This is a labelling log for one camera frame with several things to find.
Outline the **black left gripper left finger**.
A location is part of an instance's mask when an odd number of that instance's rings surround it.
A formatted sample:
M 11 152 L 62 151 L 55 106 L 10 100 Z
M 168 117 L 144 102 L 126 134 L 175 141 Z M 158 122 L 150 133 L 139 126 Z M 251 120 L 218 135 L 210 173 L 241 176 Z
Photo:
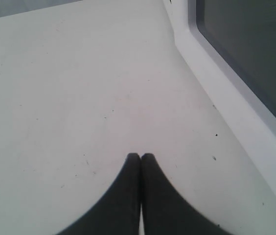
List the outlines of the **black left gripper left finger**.
M 130 153 L 109 189 L 61 235 L 138 235 L 140 156 Z

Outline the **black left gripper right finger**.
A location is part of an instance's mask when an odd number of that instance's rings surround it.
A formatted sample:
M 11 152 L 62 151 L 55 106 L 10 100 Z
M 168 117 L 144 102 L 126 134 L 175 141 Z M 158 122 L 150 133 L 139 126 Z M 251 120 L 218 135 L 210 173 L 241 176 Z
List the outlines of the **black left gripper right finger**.
M 225 235 L 176 191 L 155 156 L 141 157 L 141 202 L 146 235 Z

